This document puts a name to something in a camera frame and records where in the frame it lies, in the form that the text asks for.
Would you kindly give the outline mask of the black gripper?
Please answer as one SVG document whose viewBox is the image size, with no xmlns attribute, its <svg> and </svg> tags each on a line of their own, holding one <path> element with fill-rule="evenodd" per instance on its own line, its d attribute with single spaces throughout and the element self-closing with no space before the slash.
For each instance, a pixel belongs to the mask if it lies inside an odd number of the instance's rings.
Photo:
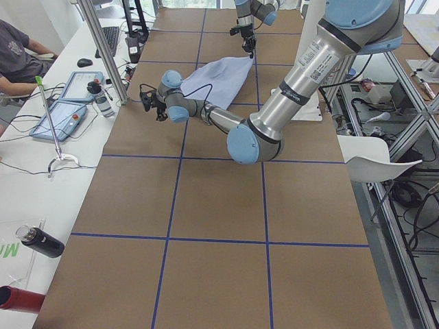
<svg viewBox="0 0 439 329">
<path fill-rule="evenodd" d="M 150 107 L 156 108 L 156 120 L 165 121 L 168 118 L 166 113 L 166 104 L 161 102 L 157 97 L 157 92 L 152 91 L 150 95 Z"/>
<path fill-rule="evenodd" d="M 244 26 L 238 26 L 237 29 L 243 38 L 242 48 L 244 51 L 250 51 L 250 59 L 254 58 L 254 49 L 256 47 L 257 40 L 254 35 L 253 24 L 248 24 Z"/>
</svg>

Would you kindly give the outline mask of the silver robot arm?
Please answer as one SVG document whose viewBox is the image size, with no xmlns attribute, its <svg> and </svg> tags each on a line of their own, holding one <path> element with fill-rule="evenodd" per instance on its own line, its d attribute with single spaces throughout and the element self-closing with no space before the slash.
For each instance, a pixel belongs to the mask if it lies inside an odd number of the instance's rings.
<svg viewBox="0 0 439 329">
<path fill-rule="evenodd" d="M 274 159 L 283 149 L 283 128 L 342 59 L 400 46 L 404 7 L 404 1 L 326 1 L 314 39 L 262 109 L 247 119 L 213 105 L 206 97 L 184 98 L 182 77 L 175 70 L 165 71 L 159 87 L 141 97 L 144 109 L 156 108 L 158 121 L 179 123 L 197 117 L 216 126 L 226 133 L 228 153 L 241 165 Z"/>
<path fill-rule="evenodd" d="M 236 26 L 229 31 L 231 36 L 240 34 L 243 38 L 243 50 L 254 57 L 257 39 L 254 34 L 254 18 L 259 19 L 263 24 L 271 26 L 276 18 L 277 11 L 281 6 L 280 1 L 257 1 L 257 0 L 235 0 L 237 13 Z"/>
</svg>

